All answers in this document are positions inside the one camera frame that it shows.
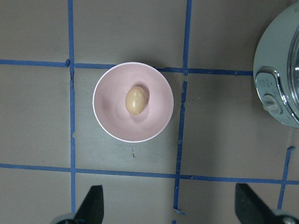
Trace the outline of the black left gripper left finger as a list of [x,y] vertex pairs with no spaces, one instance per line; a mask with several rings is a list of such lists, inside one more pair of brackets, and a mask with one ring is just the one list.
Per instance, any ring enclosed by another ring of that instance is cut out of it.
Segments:
[[104,218],[104,197],[101,185],[91,186],[74,216],[76,224],[101,224]]

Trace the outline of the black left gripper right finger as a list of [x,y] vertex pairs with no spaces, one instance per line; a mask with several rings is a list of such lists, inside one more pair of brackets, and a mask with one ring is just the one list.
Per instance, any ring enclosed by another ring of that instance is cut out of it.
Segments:
[[270,224],[276,215],[245,183],[235,186],[235,214],[241,224]]

